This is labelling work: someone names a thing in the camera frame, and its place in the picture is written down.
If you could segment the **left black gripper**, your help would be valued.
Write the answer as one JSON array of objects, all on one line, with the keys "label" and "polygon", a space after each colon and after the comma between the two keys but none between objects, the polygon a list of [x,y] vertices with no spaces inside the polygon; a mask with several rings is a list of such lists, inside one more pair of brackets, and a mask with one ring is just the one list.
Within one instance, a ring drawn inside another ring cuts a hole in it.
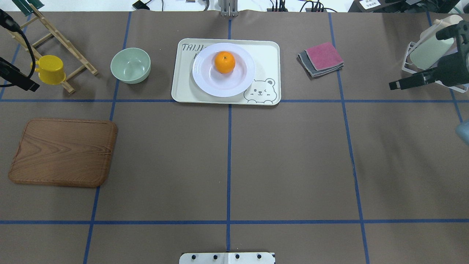
[{"label": "left black gripper", "polygon": [[[10,32],[18,33],[22,40],[22,31],[20,26],[8,13],[3,10],[0,10],[0,25]],[[0,87],[3,88],[17,86],[25,91],[35,92],[40,87],[40,85],[31,79],[34,74],[34,70],[35,69],[32,67],[29,75],[25,75],[20,72],[17,67],[6,61],[4,58],[0,57],[0,76],[5,81],[10,82],[10,84],[1,85]]]}]

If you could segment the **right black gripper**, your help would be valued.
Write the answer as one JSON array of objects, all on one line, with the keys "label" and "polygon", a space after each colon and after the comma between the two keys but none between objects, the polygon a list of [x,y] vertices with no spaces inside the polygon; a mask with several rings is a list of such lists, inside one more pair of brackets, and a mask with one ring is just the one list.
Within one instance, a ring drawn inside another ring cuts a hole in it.
[{"label": "right black gripper", "polygon": [[445,86],[464,85],[468,72],[468,21],[462,20],[436,32],[437,40],[456,40],[457,52],[439,59],[437,67],[389,83],[390,90],[409,89],[441,81]]}]

